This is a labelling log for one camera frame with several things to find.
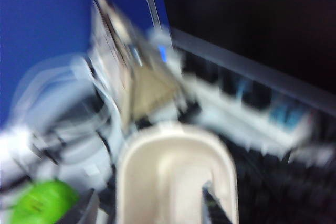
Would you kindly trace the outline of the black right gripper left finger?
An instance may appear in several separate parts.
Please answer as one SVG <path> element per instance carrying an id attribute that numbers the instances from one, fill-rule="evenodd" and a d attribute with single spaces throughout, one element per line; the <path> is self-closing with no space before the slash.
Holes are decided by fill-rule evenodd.
<path id="1" fill-rule="evenodd" d="M 78 201 L 77 224 L 96 223 L 100 200 L 94 189 L 84 193 Z"/>

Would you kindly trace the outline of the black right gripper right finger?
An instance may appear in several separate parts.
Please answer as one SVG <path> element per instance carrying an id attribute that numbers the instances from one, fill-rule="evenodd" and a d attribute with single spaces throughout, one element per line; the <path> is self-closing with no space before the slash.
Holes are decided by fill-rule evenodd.
<path id="1" fill-rule="evenodd" d="M 201 221 L 204 224 L 232 224 L 219 199 L 214 194 L 211 181 L 207 181 L 202 186 Z"/>

